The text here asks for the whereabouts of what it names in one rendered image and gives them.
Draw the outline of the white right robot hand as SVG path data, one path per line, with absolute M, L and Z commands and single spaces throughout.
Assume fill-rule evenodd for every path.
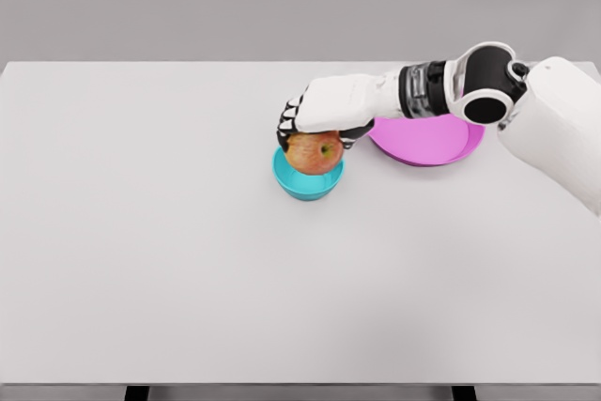
M 277 126 L 277 140 L 288 151 L 296 133 L 336 131 L 343 149 L 350 149 L 374 126 L 372 101 L 367 99 L 373 78 L 366 74 L 314 79 L 303 93 L 288 100 Z

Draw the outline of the pink plate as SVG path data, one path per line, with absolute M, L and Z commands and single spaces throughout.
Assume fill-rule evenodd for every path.
M 481 144 L 485 127 L 453 115 L 377 118 L 368 136 L 382 152 L 399 162 L 441 166 L 467 158 Z

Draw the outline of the red-yellow apple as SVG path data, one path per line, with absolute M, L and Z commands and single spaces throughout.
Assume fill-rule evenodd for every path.
M 295 133 L 288 138 L 287 145 L 287 162 L 308 176 L 330 172 L 342 160 L 344 153 L 337 131 Z

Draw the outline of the blue bowl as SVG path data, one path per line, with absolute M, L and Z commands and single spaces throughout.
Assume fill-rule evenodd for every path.
M 280 187 L 287 194 L 301 201 L 315 201 L 329 194 L 340 182 L 345 167 L 345 160 L 341 160 L 330 172 L 308 176 L 297 171 L 287 162 L 280 147 L 276 148 L 271 159 L 272 173 Z

